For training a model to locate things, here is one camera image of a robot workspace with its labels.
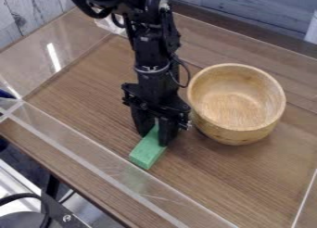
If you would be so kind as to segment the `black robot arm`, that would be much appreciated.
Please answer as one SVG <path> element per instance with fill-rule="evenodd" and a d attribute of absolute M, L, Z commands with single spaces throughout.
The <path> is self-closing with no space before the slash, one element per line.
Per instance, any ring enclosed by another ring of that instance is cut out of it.
<path fill-rule="evenodd" d="M 124 83 L 124 103 L 130 107 L 140 135 L 158 127 L 158 144 L 168 146 L 191 126 L 192 107 L 179 95 L 189 85 L 180 72 L 189 67 L 180 59 L 181 34 L 171 0 L 73 0 L 94 19 L 110 18 L 126 30 L 136 53 L 136 83 Z"/>

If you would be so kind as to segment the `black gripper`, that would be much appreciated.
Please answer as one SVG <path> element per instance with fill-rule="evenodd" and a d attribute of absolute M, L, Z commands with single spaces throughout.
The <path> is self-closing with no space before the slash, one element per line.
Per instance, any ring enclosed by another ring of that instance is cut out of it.
<path fill-rule="evenodd" d="M 180 83 L 180 64 L 134 68 L 138 82 L 126 82 L 124 103 L 130 107 L 137 131 L 145 137 L 158 120 L 158 143 L 168 146 L 180 130 L 188 130 L 192 108 L 179 95 L 179 89 L 189 85 Z"/>

